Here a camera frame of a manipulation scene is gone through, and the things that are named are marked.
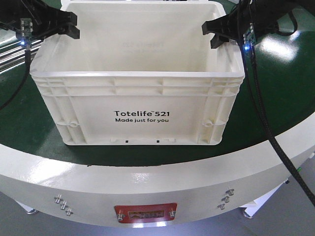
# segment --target green conveyor belt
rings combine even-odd
[[[225,2],[226,9],[233,5],[221,2]],[[256,50],[267,116],[276,135],[315,111],[315,17],[303,9],[294,13],[299,23],[298,33],[291,37],[268,35],[260,40]],[[282,19],[281,25],[292,27],[287,18]],[[23,73],[21,65],[0,74],[1,104],[13,93]],[[1,144],[85,165],[152,166],[187,162],[234,152],[264,140],[245,82],[223,140],[216,146],[67,146],[31,77],[14,101],[0,112]]]

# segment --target screw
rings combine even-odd
[[[69,208],[68,210],[66,210],[66,211],[65,211],[65,214],[66,214],[67,216],[71,216],[71,215],[73,214],[72,209]]]
[[[176,214],[176,211],[171,211],[171,212],[169,212],[168,213],[169,214],[169,216],[171,217],[171,218],[174,218],[175,217],[175,214]]]
[[[234,189],[229,189],[225,193],[227,193],[229,196],[233,196],[234,195]]]
[[[65,209],[68,207],[66,201],[62,201],[62,202],[60,203],[60,205],[61,205],[60,210],[65,210]]]
[[[218,208],[220,208],[221,210],[224,210],[225,209],[225,204],[223,203],[223,204],[218,205]]]
[[[124,219],[124,217],[125,217],[124,214],[117,214],[118,221],[122,221]]]
[[[61,194],[58,194],[58,196],[54,197],[55,203],[59,204],[63,199],[61,198]]]
[[[224,201],[225,203],[228,203],[228,202],[230,202],[230,197],[226,196],[226,197],[222,198],[221,201]]]

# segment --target red warning label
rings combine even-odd
[[[150,223],[175,219],[177,203],[114,206],[119,223]]]

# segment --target black cable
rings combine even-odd
[[[272,130],[270,128],[270,125],[269,125],[269,122],[268,122],[268,118],[267,118],[267,115],[266,115],[265,105],[264,105],[263,98],[262,98],[260,84],[259,84],[259,80],[258,80],[255,47],[254,47],[254,45],[251,45],[252,70],[253,70],[255,90],[256,90],[257,99],[258,99],[258,106],[256,105],[256,102],[255,102],[255,99],[254,99],[254,96],[253,96],[253,92],[252,92],[252,88],[251,88],[251,85],[250,85],[250,81],[249,81],[245,55],[244,55],[244,51],[243,51],[243,44],[244,44],[244,42],[243,42],[243,40],[241,38],[241,33],[240,33],[240,20],[239,20],[239,18],[240,18],[241,2],[242,2],[242,0],[239,0],[238,9],[237,9],[237,31],[238,31],[238,41],[239,41],[238,44],[239,44],[239,47],[240,47],[240,50],[241,50],[241,54],[242,54],[242,61],[243,61],[243,65],[244,65],[245,78],[246,78],[247,86],[248,86],[248,89],[249,89],[249,92],[250,92],[251,101],[253,103],[255,111],[256,111],[259,119],[260,119],[260,122],[261,122],[261,124],[263,126],[263,129],[265,131],[265,134],[266,134],[267,139],[270,142],[271,146],[273,147],[273,149],[275,150],[275,152],[277,153],[277,155],[279,156],[280,160],[283,162],[285,167],[289,170],[291,175],[299,183],[299,185],[301,186],[301,188],[303,189],[303,191],[305,192],[307,197],[310,199],[311,203],[315,206],[315,195],[311,192],[309,187],[303,181],[303,179],[300,176],[299,172],[296,170],[295,166],[293,165],[293,163],[291,162],[289,157],[286,155],[286,153],[283,151],[283,149],[281,148],[281,146],[277,142],[277,140],[276,140],[276,138],[275,138],[275,136],[274,136],[274,134],[273,134],[273,132],[272,132]],[[296,21],[296,19],[295,19],[295,17],[294,17],[292,12],[289,13],[289,16],[290,16],[290,18],[291,18],[291,20],[292,20],[292,22],[294,24],[294,32],[295,32],[297,30],[297,22],[294,23],[294,21]]]
[[[30,51],[30,49],[28,49],[28,50],[25,50],[25,72],[24,72],[24,76],[22,78],[22,81],[20,82],[20,84],[17,87],[17,89],[15,90],[15,92],[11,95],[11,97],[0,106],[0,111],[3,108],[5,108],[7,105],[9,105],[12,102],[12,100],[15,98],[15,96],[19,93],[19,91],[21,90],[21,88],[25,84],[26,79],[29,76],[30,66],[31,66],[31,51]]]
[[[262,99],[262,94],[261,94],[261,89],[259,85],[259,80],[258,80],[258,75],[257,75],[257,63],[256,63],[256,56],[255,56],[255,48],[252,48],[252,69],[253,69],[253,76],[254,76],[254,82],[255,82],[255,88],[256,88],[256,93],[257,93],[257,98],[258,98],[258,104],[260,108],[260,115],[261,115],[261,120],[262,120],[262,125],[264,127],[266,136],[271,144],[271,146],[274,148],[276,151],[277,155],[285,165],[285,167],[289,170],[291,175],[295,178],[295,180],[299,183],[305,194],[308,196],[310,201],[312,202],[313,206],[315,206],[315,195],[314,193],[311,192],[309,187],[306,185],[302,177],[300,176],[299,172],[296,170],[295,166],[289,159],[289,157],[286,155],[286,153],[283,151],[279,143],[277,142],[275,136],[273,135],[273,132],[270,128],[267,115],[266,115],[266,109],[265,105]]]
[[[276,34],[278,35],[281,35],[281,36],[290,36],[290,35],[293,35],[296,31],[297,31],[297,21],[296,21],[296,18],[295,16],[293,15],[293,12],[290,11],[288,13],[289,17],[290,17],[290,20],[292,21],[293,23],[293,26],[294,26],[294,30],[293,32],[282,32],[282,31],[279,31],[279,29],[276,31]]]

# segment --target crate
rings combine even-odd
[[[80,39],[47,38],[31,75],[68,145],[216,145],[244,78],[210,49],[211,1],[72,0]]]

